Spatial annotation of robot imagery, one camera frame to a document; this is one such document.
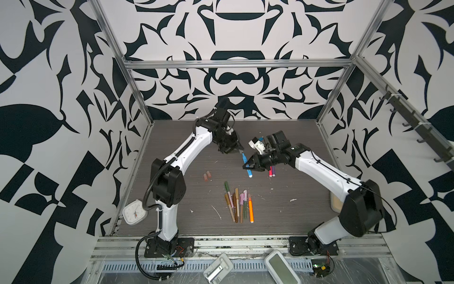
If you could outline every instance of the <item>gray lcd screen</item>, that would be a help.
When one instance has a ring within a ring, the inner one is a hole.
[[[269,260],[271,266],[276,271],[277,276],[281,279],[284,284],[297,284],[295,277],[291,274],[290,270],[288,270],[285,263],[282,262],[282,259],[279,255],[274,255]]]

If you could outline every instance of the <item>white electronic device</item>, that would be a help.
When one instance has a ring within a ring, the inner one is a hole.
[[[123,218],[128,225],[135,225],[147,217],[148,211],[142,207],[140,200],[135,200],[123,208]]]
[[[279,250],[265,257],[265,266],[277,284],[301,284],[300,278]]]

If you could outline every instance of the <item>robotic arm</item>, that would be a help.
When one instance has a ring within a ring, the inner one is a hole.
[[[158,208],[159,235],[156,238],[157,250],[161,254],[175,251],[178,239],[178,203],[186,193],[184,174],[192,161],[203,148],[214,142],[221,153],[228,154],[235,149],[244,149],[237,133],[227,122],[230,113],[220,101],[205,117],[195,121],[189,137],[164,160],[155,159],[151,165],[151,181],[143,198],[143,209]],[[148,206],[149,195],[153,193],[154,205]]]
[[[351,177],[331,166],[301,143],[291,146],[282,131],[267,137],[269,143],[257,138],[249,142],[255,153],[243,169],[269,170],[272,165],[285,163],[305,172],[336,195],[344,205],[339,216],[322,223],[308,233],[307,251],[322,253],[338,239],[363,236],[384,217],[378,185]]]

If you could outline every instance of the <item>white alarm clock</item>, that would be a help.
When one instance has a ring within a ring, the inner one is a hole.
[[[142,201],[136,199],[123,208],[123,218],[128,225],[135,225],[145,219],[148,211],[142,208]]]

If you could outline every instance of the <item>wall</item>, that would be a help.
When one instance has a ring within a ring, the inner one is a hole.
[[[78,283],[147,123],[85,0],[0,4],[2,283]]]
[[[127,60],[349,58],[380,2],[100,1]],[[236,119],[314,119],[340,70],[135,70],[133,76],[154,119],[192,120],[220,96],[229,97]]]
[[[364,53],[400,93],[454,141],[452,93],[454,4],[396,0]],[[374,231],[384,238],[408,280],[454,281],[454,173],[382,94],[355,69],[323,121],[343,170],[378,183],[388,205]]]

